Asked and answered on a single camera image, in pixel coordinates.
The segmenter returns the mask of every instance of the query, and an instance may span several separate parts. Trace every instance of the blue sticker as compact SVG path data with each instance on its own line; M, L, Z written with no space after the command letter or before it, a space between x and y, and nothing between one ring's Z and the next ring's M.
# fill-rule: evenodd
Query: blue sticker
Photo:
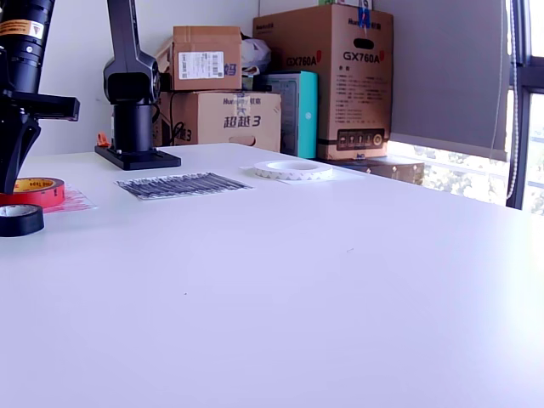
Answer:
M224 74L227 77L233 77L236 75L236 64L225 64L224 65Z
M371 11L364 6L359 6L359 27L371 28Z

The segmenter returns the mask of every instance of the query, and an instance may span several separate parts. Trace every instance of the red tape roll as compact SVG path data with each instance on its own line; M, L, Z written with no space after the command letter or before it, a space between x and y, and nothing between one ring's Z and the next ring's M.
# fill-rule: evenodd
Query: red tape roll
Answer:
M0 194L0 206L28 204L50 208L65 200L65 182L57 178L20 178L13 194Z

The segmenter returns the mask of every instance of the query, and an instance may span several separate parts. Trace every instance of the roller blind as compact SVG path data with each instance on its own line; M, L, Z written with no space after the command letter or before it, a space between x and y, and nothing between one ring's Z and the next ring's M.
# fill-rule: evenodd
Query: roller blind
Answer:
M505 161L505 0L379 0L377 9L394 16L391 139Z

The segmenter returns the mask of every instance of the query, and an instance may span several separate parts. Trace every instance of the robotic arm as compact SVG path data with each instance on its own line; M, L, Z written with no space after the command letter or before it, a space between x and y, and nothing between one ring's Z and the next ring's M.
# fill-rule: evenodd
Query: robotic arm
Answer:
M153 148L153 104L161 78L156 59L139 48L134 0L108 0L114 58L104 69L104 89L114 105L110 148L94 150L123 170L178 167L181 160Z
M0 0L0 193L11 194L38 120L77 121L79 102L38 93L55 0ZM113 145L95 151L124 170L177 167L152 144L152 106L160 93L156 60L139 48L134 0L108 0L114 59L104 69L114 105Z
M0 193L11 194L40 119L76 121L79 102L38 93L54 0L0 0Z

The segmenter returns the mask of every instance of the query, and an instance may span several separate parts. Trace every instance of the tape roll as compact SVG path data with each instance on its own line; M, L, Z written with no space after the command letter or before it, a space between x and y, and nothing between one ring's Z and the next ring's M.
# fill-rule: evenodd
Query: tape roll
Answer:
M65 200L65 182L57 178L20 178L13 194L0 194L0 206L30 204L50 208Z
M43 210L38 206L0 206L0 236L11 238L43 230Z
M313 161L265 161L255 165L255 174L273 180L328 180L332 167Z

